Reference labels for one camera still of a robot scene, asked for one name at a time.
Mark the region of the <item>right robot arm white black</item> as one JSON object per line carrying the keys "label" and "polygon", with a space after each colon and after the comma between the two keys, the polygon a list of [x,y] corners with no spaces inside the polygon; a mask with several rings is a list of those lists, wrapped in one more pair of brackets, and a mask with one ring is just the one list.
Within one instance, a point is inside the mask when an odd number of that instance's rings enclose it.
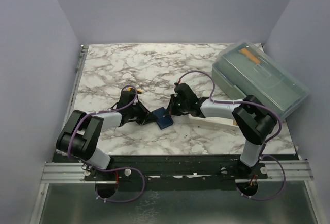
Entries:
{"label": "right robot arm white black", "polygon": [[245,137],[245,145],[237,166],[238,175],[250,178],[256,172],[255,165],[267,142],[267,137],[276,125],[282,127],[276,113],[265,107],[255,96],[238,100],[213,100],[197,97],[185,83],[177,84],[165,110],[165,116],[190,114],[198,118],[232,119]]}

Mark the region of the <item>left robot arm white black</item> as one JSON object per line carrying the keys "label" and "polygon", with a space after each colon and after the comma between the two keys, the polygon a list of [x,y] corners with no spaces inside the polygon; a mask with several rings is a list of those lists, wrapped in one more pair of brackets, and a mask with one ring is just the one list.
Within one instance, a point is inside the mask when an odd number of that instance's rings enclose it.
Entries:
{"label": "left robot arm white black", "polygon": [[130,122],[146,125],[156,120],[157,117],[139,101],[138,91],[129,88],[121,91],[115,109],[91,114],[74,110],[57,139],[56,148],[69,158],[76,157],[97,167],[97,175],[109,180],[114,175],[114,167],[111,157],[97,147],[101,131]]}

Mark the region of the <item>blue leather card holder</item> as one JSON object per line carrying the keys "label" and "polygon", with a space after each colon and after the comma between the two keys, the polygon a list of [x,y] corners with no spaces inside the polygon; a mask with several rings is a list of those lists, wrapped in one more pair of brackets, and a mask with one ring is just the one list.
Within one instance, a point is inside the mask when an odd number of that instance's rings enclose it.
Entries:
{"label": "blue leather card holder", "polygon": [[157,117],[156,123],[160,130],[163,130],[174,124],[170,116],[165,116],[166,109],[164,107],[152,111],[152,114]]}

